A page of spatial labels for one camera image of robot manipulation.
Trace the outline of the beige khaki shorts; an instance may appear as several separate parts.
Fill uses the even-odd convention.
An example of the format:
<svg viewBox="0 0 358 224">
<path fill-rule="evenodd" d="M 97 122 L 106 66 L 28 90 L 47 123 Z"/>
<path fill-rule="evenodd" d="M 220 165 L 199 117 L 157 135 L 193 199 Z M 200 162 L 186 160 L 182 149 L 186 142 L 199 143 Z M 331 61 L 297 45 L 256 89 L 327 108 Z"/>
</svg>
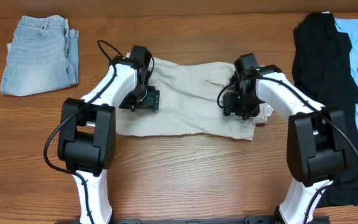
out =
<svg viewBox="0 0 358 224">
<path fill-rule="evenodd" d="M 216 98 L 234 72 L 234 65 L 226 62 L 180 65 L 155 59 L 149 83 L 160 92 L 158 110 L 118 109 L 117 134 L 144 137 L 205 133 L 251 140 L 256 124 L 266 123 L 273 109 L 264 103 L 260 113 L 247 120 L 224 116 Z"/>
</svg>

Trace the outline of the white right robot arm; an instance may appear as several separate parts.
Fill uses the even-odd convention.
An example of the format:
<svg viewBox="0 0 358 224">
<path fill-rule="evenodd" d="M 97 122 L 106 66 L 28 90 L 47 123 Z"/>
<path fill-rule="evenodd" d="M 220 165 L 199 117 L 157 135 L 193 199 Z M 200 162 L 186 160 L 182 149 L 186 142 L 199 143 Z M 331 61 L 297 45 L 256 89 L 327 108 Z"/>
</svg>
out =
<svg viewBox="0 0 358 224">
<path fill-rule="evenodd" d="M 357 149 L 346 135 L 344 113 L 312 100 L 292 85 L 275 65 L 235 66 L 234 93 L 220 93 L 225 114 L 239 106 L 269 104 L 287 123 L 287 164 L 292 175 L 284 201 L 271 216 L 245 217 L 245 223 L 329 223 L 313 216 L 328 188 L 352 167 Z"/>
</svg>

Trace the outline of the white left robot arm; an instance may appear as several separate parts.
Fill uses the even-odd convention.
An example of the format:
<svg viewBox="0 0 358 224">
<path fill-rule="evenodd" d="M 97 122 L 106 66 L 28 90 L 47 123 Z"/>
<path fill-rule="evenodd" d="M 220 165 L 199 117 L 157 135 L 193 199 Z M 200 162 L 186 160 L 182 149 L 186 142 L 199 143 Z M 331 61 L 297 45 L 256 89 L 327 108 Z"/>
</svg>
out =
<svg viewBox="0 0 358 224">
<path fill-rule="evenodd" d="M 113 223 L 108 199 L 108 169 L 116 148 L 116 110 L 158 108 L 159 92 L 148 85 L 154 69 L 150 54 L 116 56 L 108 72 L 88 94 L 68 98 L 61 122 L 51 134 L 58 136 L 58 158 L 64 173 L 76 182 L 81 215 L 78 223 Z"/>
</svg>

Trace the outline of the black garment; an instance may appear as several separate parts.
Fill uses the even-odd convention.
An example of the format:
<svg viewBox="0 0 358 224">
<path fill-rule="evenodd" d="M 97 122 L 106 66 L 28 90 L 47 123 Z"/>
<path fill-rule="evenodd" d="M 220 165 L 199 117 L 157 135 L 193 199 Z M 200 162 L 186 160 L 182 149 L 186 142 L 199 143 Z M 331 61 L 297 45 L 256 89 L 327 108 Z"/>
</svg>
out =
<svg viewBox="0 0 358 224">
<path fill-rule="evenodd" d="M 351 40 L 338 31 L 332 14 L 313 13 L 293 30 L 296 53 L 292 66 L 295 86 L 311 99 L 344 113 L 346 135 L 353 143 L 352 168 L 341 176 L 341 185 L 328 188 L 318 206 L 358 206 L 358 86 L 351 75 Z"/>
</svg>

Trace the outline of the folded light blue jeans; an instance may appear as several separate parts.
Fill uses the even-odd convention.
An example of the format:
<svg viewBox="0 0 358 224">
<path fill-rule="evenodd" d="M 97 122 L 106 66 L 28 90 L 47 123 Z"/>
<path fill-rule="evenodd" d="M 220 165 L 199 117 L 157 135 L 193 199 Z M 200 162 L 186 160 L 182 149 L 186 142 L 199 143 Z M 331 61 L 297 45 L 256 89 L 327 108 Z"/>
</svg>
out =
<svg viewBox="0 0 358 224">
<path fill-rule="evenodd" d="M 77 85 L 79 37 L 62 16 L 22 16 L 7 44 L 1 93 L 28 96 Z"/>
</svg>

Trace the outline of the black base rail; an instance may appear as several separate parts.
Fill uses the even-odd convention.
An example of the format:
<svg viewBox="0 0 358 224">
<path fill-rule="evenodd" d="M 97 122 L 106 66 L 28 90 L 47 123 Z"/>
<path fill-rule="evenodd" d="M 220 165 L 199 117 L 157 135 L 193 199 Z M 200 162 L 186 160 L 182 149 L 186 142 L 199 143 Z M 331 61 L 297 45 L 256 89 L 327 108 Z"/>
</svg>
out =
<svg viewBox="0 0 358 224">
<path fill-rule="evenodd" d="M 204 219 L 204 220 L 139 220 L 125 219 L 110 221 L 108 224 L 279 224 L 273 216 L 249 216 L 231 219 Z"/>
</svg>

